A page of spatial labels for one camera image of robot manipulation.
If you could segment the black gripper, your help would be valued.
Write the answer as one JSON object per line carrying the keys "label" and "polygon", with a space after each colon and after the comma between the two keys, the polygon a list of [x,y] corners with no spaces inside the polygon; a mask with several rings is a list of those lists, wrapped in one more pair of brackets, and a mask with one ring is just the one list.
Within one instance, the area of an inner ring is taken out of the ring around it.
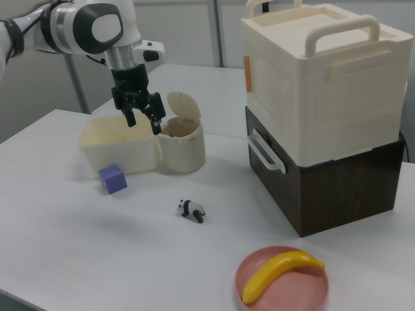
{"label": "black gripper", "polygon": [[112,69],[115,86],[112,95],[115,107],[121,110],[127,125],[136,125],[133,108],[143,109],[148,117],[154,135],[161,133],[161,121],[166,116],[165,108],[159,93],[148,92],[148,74],[145,64],[129,69]]}

